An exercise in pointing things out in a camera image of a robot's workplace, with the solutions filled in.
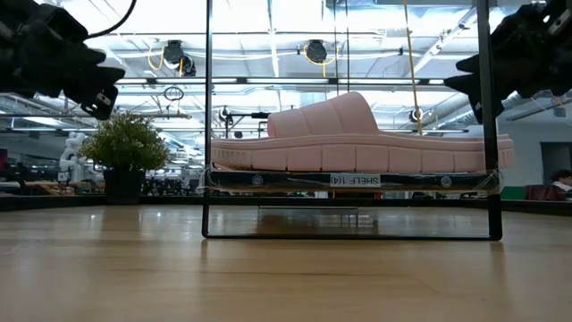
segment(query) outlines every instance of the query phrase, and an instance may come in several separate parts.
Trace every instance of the wooden floor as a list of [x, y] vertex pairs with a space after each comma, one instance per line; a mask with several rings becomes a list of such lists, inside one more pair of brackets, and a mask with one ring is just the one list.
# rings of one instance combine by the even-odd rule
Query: wooden floor
[[[486, 218], [271, 212], [218, 208], [213, 229], [481, 233]], [[503, 242], [207, 241], [199, 207], [0, 213], [0, 321], [571, 321], [572, 218], [504, 225]]]

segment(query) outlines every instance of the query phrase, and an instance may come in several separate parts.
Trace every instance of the green leaves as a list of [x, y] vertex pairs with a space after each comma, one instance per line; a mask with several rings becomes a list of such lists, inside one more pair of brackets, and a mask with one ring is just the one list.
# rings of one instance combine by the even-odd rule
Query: green leaves
[[97, 126], [98, 131], [81, 147], [80, 154], [110, 168], [162, 168], [169, 150], [151, 121], [151, 118], [140, 115], [115, 114]]

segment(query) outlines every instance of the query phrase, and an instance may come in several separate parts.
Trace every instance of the potted plant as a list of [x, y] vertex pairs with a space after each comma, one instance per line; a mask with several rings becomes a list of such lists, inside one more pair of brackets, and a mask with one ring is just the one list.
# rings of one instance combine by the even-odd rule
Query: potted plant
[[139, 203], [145, 171], [165, 166], [169, 150], [151, 121], [140, 115], [116, 114], [101, 122], [97, 132], [80, 148], [82, 156], [105, 167], [108, 203]]

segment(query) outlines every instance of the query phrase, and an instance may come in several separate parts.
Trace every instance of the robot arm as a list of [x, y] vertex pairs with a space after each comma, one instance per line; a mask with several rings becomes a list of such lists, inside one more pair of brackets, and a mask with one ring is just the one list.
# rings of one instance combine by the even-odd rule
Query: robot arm
[[[516, 91], [528, 98], [542, 90], [561, 96], [572, 89], [572, 0], [522, 5], [491, 34], [495, 115], [504, 110], [502, 99]], [[451, 77], [445, 85], [468, 95], [479, 123], [479, 56], [457, 63], [468, 75]]]
[[58, 97], [63, 90], [88, 114], [108, 119], [125, 71], [97, 66], [105, 54], [84, 45], [88, 37], [63, 8], [0, 0], [0, 92]]

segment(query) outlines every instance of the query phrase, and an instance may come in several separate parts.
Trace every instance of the pink slide sandal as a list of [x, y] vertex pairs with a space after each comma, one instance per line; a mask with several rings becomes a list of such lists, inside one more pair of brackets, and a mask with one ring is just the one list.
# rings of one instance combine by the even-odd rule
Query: pink slide sandal
[[[213, 162], [234, 170], [263, 171], [445, 174], [485, 170], [482, 139], [379, 131], [371, 108], [356, 92], [270, 114], [268, 136], [213, 140]], [[501, 135], [500, 167], [513, 162], [513, 142]]]

